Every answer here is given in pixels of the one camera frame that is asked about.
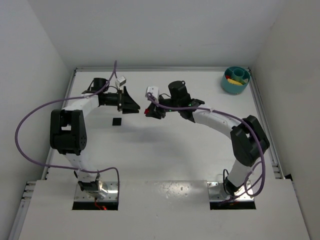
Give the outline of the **yellow lego assembly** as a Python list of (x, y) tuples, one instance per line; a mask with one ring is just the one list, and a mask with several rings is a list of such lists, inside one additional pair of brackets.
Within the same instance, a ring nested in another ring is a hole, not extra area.
[(236, 85), (236, 86), (243, 86), (243, 84), (240, 82), (240, 81), (236, 81), (236, 80), (233, 80), (231, 78), (228, 78), (227, 81), (230, 83), (230, 84), (233, 84), (233, 85)]

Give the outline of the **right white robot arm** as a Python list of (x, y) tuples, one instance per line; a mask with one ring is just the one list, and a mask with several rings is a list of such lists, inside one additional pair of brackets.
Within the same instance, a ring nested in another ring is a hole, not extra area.
[(173, 81), (168, 85), (168, 89), (170, 96), (164, 98), (158, 87), (147, 87), (145, 97), (150, 101), (150, 105), (144, 111), (145, 116), (161, 120), (167, 113), (177, 112), (187, 121), (207, 126), (228, 137), (235, 162), (223, 180), (225, 193), (235, 196), (239, 188), (246, 185), (258, 164), (257, 160), (260, 160), (262, 170), (257, 181), (260, 186), (255, 192), (255, 195), (258, 195), (263, 189), (266, 177), (264, 153), (270, 147), (259, 120), (253, 115), (238, 118), (209, 108), (204, 101), (191, 97), (184, 81)]

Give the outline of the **black square lego plate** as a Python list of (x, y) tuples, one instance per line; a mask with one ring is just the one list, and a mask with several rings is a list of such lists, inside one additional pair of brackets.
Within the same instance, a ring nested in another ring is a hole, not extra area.
[(122, 118), (121, 117), (114, 117), (112, 119), (112, 126), (121, 126), (122, 125)]

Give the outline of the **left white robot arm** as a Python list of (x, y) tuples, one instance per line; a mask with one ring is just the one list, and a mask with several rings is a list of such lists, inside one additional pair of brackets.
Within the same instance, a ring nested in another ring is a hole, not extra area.
[(129, 95), (126, 78), (116, 80), (116, 92), (110, 93), (109, 80), (96, 77), (80, 99), (50, 115), (50, 146), (63, 155), (74, 169), (80, 190), (96, 199), (108, 194), (100, 171), (91, 163), (87, 152), (85, 118), (100, 106), (113, 106), (123, 114), (137, 114), (140, 106)]

